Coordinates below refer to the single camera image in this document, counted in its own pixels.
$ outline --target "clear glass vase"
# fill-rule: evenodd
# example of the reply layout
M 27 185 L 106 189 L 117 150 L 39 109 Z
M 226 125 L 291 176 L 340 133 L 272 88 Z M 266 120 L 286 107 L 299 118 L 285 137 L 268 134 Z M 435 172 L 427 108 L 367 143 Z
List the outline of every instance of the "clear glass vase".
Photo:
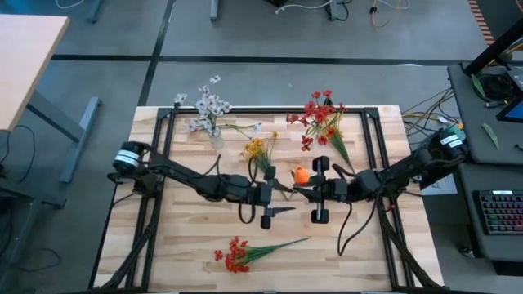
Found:
M 209 141 L 213 149 L 219 150 L 223 148 L 223 137 L 221 137 L 221 129 L 219 127 L 212 131 L 209 130 L 207 135 L 209 136 Z

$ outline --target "wooden table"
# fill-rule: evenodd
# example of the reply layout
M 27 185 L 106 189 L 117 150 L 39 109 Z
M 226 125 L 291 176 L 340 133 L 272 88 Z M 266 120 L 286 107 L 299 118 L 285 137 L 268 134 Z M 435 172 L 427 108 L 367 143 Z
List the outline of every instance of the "wooden table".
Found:
M 0 131 L 13 131 L 25 108 L 73 141 L 60 181 L 70 182 L 94 120 L 92 97 L 80 123 L 35 91 L 69 24 L 65 16 L 0 15 Z
M 129 140 L 151 142 L 158 108 L 140 107 L 136 110 Z M 391 163 L 410 154 L 398 106 L 380 106 L 382 129 Z M 171 143 L 170 159 L 205 172 L 214 162 L 218 152 L 213 150 L 205 133 L 188 134 L 184 124 L 192 115 L 178 114 Z M 227 115 L 229 123 L 249 125 L 263 122 L 261 138 L 268 138 L 272 131 L 279 132 L 273 151 L 273 164 L 277 177 L 285 185 L 293 182 L 289 171 L 296 166 L 311 167 L 311 160 L 320 155 L 329 156 L 331 163 L 346 164 L 332 146 L 315 146 L 311 152 L 300 151 L 303 126 L 288 125 L 283 114 Z M 345 114 L 341 129 L 346 148 L 354 168 L 369 168 L 362 134 L 361 119 Z M 376 135 L 373 133 L 374 148 Z M 221 151 L 220 171 L 247 175 L 247 161 L 241 152 L 248 141 L 236 131 L 223 131 L 225 148 Z M 328 177 L 336 177 L 334 171 Z M 118 187 L 115 200 L 130 193 L 132 185 Z M 95 286 L 105 283 L 120 266 L 132 245 L 140 197 L 129 198 L 113 208 L 105 236 L 101 260 L 96 273 Z M 402 195 L 399 198 L 405 236 L 410 251 L 420 265 L 438 283 L 442 283 L 436 250 L 432 242 L 423 201 L 419 197 Z M 174 180 L 166 182 L 163 193 L 159 231 L 154 250 L 150 291 L 363 291 L 390 290 L 390 281 L 384 261 L 382 235 L 378 217 L 351 243 L 344 256 L 337 256 L 336 240 L 348 206 L 327 203 L 330 222 L 316 225 L 310 222 L 310 211 L 315 205 L 295 194 L 286 202 L 280 192 L 273 193 L 273 207 L 293 206 L 296 210 L 285 212 L 272 221 L 270 230 L 260 229 L 259 217 L 251 224 L 241 224 L 237 207 L 232 203 L 209 203 Z M 368 218 L 372 204 L 356 203 L 345 238 L 355 232 Z M 257 261 L 248 274 L 231 274 L 223 261 L 215 262 L 213 251 L 228 251 L 234 236 L 248 239 L 253 246 L 285 243 L 311 237 L 305 242 L 286 247 Z M 399 254 L 395 252 L 400 281 Z

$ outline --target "light wood desk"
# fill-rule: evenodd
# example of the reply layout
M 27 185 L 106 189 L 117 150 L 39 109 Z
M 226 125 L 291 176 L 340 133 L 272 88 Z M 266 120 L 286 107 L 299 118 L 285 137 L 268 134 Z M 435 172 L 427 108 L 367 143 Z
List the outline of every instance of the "light wood desk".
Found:
M 136 110 L 129 140 L 150 143 L 158 108 L 140 107 Z M 398 106 L 380 106 L 382 129 L 391 163 L 410 154 L 409 145 Z M 188 134 L 184 125 L 194 115 L 177 114 L 171 143 L 170 159 L 205 172 L 215 161 L 218 152 L 213 150 L 203 132 Z M 284 114 L 229 114 L 228 123 L 250 125 L 263 123 L 263 132 L 258 136 L 268 138 L 272 131 L 279 132 L 273 151 L 273 164 L 277 178 L 287 186 L 293 183 L 289 171 L 297 165 L 311 167 L 311 160 L 326 155 L 332 163 L 346 164 L 332 146 L 315 146 L 303 153 L 301 134 L 304 127 L 289 125 Z M 345 114 L 342 132 L 347 151 L 356 171 L 369 168 L 368 156 L 359 116 Z M 376 133 L 373 134 L 374 148 Z M 247 175 L 247 161 L 239 153 L 246 138 L 233 130 L 223 130 L 225 147 L 221 151 L 220 171 Z M 331 169 L 327 177 L 337 177 Z M 115 200 L 130 194 L 132 184 L 118 187 Z M 337 234 L 348 212 L 348 206 L 327 202 L 330 222 L 317 225 L 310 222 L 310 211 L 315 205 L 295 194 L 286 202 L 280 192 L 273 192 L 272 207 L 295 207 L 296 210 L 279 214 L 272 220 L 269 230 L 260 229 L 259 216 L 250 225 L 241 224 L 237 206 L 233 203 L 209 203 L 194 190 L 174 180 L 167 180 L 159 218 L 158 234 L 150 277 L 150 291 L 364 291 L 390 290 L 383 241 L 378 217 L 351 243 L 345 254 L 337 256 Z M 96 269 L 95 286 L 107 282 L 129 253 L 136 226 L 140 197 L 134 196 L 118 203 L 112 210 L 101 259 Z M 423 200 L 404 194 L 399 198 L 406 241 L 409 250 L 420 265 L 438 283 L 442 277 L 434 243 L 432 242 Z M 344 239 L 354 233 L 365 222 L 372 203 L 356 203 L 348 221 Z M 265 246 L 311 237 L 305 242 L 286 247 L 257 261 L 248 274 L 232 274 L 226 271 L 223 261 L 215 262 L 213 251 L 227 251 L 228 242 L 235 235 L 248 239 L 253 246 Z M 403 279 L 399 253 L 395 252 L 399 280 Z M 138 267 L 137 282 L 141 279 Z
M 91 98 L 80 123 L 35 91 L 69 24 L 65 16 L 0 15 L 0 131 L 13 131 L 25 108 L 73 141 L 60 177 L 70 182 L 100 100 Z

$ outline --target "black metal frame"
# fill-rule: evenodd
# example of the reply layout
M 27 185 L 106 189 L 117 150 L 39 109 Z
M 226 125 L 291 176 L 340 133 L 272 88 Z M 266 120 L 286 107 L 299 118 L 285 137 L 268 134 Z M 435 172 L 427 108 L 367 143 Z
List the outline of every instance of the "black metal frame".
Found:
M 245 108 L 234 108 L 230 111 L 231 114 L 301 114 L 303 112 L 302 107 L 289 107 L 289 106 L 282 106 L 282 107 L 245 107 Z M 189 109 L 189 108 L 160 108 L 157 113 L 156 118 L 156 124 L 154 126 L 154 134 L 153 134 L 153 142 L 152 147 L 153 150 L 158 150 L 159 147 L 159 136 L 160 132 L 162 130 L 163 121 L 168 118 L 168 125 L 167 125 L 167 135 L 165 144 L 163 147 L 163 155 L 168 156 L 170 145 L 172 141 L 172 133 L 174 129 L 174 119 L 175 116 L 178 114 L 196 114 L 196 109 Z M 379 117 L 378 108 L 375 107 L 365 107 L 365 108 L 348 108 L 345 110 L 345 114 L 359 114 L 361 117 L 362 127 L 363 127 L 363 133 L 364 133 L 364 139 L 365 139 L 365 146 L 367 149 L 367 155 L 369 157 L 369 167 L 370 168 L 377 168 L 378 165 L 376 163 L 376 158 L 374 154 L 374 148 L 373 148 L 373 142 L 369 127 L 369 120 L 372 119 L 374 122 L 374 126 L 376 129 L 376 135 L 378 138 L 378 148 L 380 156 L 382 157 L 382 165 L 383 167 L 389 166 L 388 161 L 388 155 L 387 155 L 387 147 L 385 146 L 385 138 L 383 137 L 383 130 L 381 125 L 381 120 Z M 135 236 L 133 240 L 133 249 L 130 253 L 131 255 L 136 256 L 132 260 L 131 266 L 128 267 L 127 278 L 124 284 L 124 288 L 111 288 L 104 289 L 103 293 L 108 292 L 114 292 L 114 293 L 137 293 L 137 292 L 148 292 L 149 290 L 149 281 L 150 281 L 150 271 L 152 267 L 153 262 L 153 256 L 154 256 L 154 243 L 156 240 L 156 230 L 158 228 L 157 224 L 159 222 L 159 211 L 161 208 L 161 202 L 163 197 L 163 184 L 164 179 L 161 180 L 159 185 L 159 193 L 154 197 L 154 207 L 153 207 L 153 213 L 150 218 L 150 223 L 148 225 L 148 228 L 150 227 L 153 232 L 144 232 L 144 225 L 145 225 L 145 218 L 146 218 L 146 212 L 147 212 L 147 206 L 149 203 L 150 198 L 143 197 L 141 199 L 140 208 L 138 211 L 138 216 L 136 220 L 136 230 L 135 230 Z M 395 198 L 390 199 L 391 204 L 395 205 L 396 209 L 393 209 L 391 211 L 393 215 L 394 220 L 394 226 L 396 228 L 396 231 L 400 237 L 400 240 L 405 243 L 405 234 L 403 231 L 403 225 L 401 223 L 401 217 L 400 217 L 400 210 L 397 206 L 397 202 Z M 383 221 L 387 218 L 387 216 L 382 212 L 382 214 L 379 215 L 379 221 L 380 224 L 383 223 Z M 96 292 L 96 289 L 92 289 L 94 280 L 96 277 L 96 272 L 98 270 L 98 265 L 101 258 L 101 251 L 104 245 L 105 241 L 105 234 L 107 231 L 107 227 L 109 225 L 110 220 L 110 213 L 107 217 L 107 221 L 105 223 L 105 231 L 104 236 L 101 240 L 99 250 L 98 250 L 98 256 L 96 258 L 95 266 L 92 271 L 92 278 L 91 282 L 89 283 L 89 288 L 91 290 L 87 290 L 87 292 Z M 141 252 L 145 244 L 138 244 L 138 240 L 146 233 L 149 233 L 150 236 L 147 239 L 147 249 L 145 254 L 145 262 L 144 262 L 144 270 L 143 275 L 141 279 L 141 285 L 135 286 L 135 277 L 136 277 L 136 258 L 138 254 Z M 389 279 L 391 281 L 391 289 L 396 289 L 398 287 L 401 287 L 400 282 L 398 281 L 397 276 L 397 270 L 396 270 L 396 264 L 394 262 L 394 252 L 392 251 L 392 245 L 391 240 L 389 237 L 385 234 L 385 232 L 382 231 L 382 239 L 383 239 L 383 247 L 385 251 L 385 259 L 387 263 L 387 269 L 389 273 Z M 412 288 L 414 286 L 413 282 L 413 274 L 411 269 L 407 266 L 405 260 L 403 257 L 402 260 L 402 266 L 403 271 L 405 272 L 405 284 L 406 288 Z

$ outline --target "orange toy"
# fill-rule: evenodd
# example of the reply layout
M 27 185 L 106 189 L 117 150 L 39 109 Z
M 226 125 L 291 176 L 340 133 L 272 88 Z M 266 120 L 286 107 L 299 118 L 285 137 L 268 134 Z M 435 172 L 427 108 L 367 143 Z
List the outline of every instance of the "orange toy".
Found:
M 303 167 L 297 167 L 294 171 L 294 182 L 296 184 L 304 185 L 309 182 L 309 172 Z

